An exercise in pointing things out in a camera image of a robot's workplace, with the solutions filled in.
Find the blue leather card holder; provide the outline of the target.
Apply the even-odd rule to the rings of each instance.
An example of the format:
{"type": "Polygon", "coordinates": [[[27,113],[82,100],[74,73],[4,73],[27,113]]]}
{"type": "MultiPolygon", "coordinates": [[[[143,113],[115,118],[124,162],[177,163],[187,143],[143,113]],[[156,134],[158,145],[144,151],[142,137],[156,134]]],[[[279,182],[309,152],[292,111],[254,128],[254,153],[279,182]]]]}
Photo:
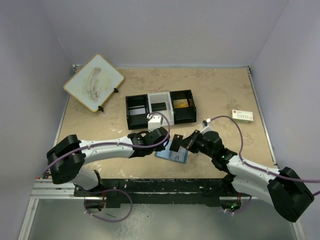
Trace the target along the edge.
{"type": "Polygon", "coordinates": [[[188,151],[180,147],[178,152],[170,150],[172,141],[169,140],[168,144],[165,146],[165,150],[162,151],[156,151],[154,156],[157,158],[185,164],[187,162],[187,157],[188,157],[188,151]]]}

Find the black VIP credit card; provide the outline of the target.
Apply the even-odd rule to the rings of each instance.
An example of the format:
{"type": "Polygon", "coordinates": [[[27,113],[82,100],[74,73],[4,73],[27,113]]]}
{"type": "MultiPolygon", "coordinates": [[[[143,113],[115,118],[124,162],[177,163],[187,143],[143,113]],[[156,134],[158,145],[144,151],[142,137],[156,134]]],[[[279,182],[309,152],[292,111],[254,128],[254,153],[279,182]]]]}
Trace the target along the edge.
{"type": "Polygon", "coordinates": [[[171,141],[169,150],[173,152],[178,152],[181,145],[183,144],[183,135],[175,134],[171,141]]]}

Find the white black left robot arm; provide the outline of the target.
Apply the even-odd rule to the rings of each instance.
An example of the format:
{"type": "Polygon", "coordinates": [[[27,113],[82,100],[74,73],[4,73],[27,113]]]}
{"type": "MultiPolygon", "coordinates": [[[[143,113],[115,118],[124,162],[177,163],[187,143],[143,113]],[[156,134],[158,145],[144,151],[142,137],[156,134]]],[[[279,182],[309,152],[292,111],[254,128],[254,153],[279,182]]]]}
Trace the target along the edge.
{"type": "Polygon", "coordinates": [[[102,185],[96,170],[86,170],[84,165],[100,160],[142,158],[165,149],[170,132],[164,127],[152,131],[130,133],[112,140],[80,140],[71,134],[50,149],[47,168],[55,185],[73,183],[86,191],[102,185]]]}

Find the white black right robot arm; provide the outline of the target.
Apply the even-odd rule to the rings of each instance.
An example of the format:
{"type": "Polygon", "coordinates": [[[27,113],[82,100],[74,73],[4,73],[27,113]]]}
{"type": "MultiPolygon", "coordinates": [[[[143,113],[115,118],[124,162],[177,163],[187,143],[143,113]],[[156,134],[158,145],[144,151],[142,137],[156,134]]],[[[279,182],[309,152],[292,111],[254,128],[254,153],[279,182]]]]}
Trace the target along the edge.
{"type": "Polygon", "coordinates": [[[289,167],[268,168],[242,159],[223,145],[215,131],[202,133],[195,130],[177,144],[193,154],[208,156],[218,170],[225,172],[227,175],[222,182],[226,191],[258,198],[273,206],[290,222],[296,222],[315,199],[294,170],[289,167]]]}

